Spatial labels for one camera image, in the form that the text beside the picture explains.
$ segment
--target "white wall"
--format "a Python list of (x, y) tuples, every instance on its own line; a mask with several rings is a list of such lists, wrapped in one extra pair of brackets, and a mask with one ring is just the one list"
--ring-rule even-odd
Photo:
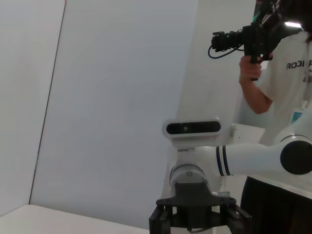
[(69, 0), (32, 204), (148, 227), (196, 0)]
[(29, 201), (63, 11), (0, 2), (0, 216)]
[[(208, 48), (213, 32), (237, 31), (250, 24), (254, 7), (255, 2), (250, 0), (198, 2), (195, 34), (177, 117), (199, 120), (219, 117), (224, 132), (217, 138), (216, 145), (228, 143), (239, 107), (238, 64), (243, 52), (213, 60), (208, 57)], [(209, 168), (205, 173), (209, 175), (212, 189), (217, 190), (220, 178), (214, 177)]]

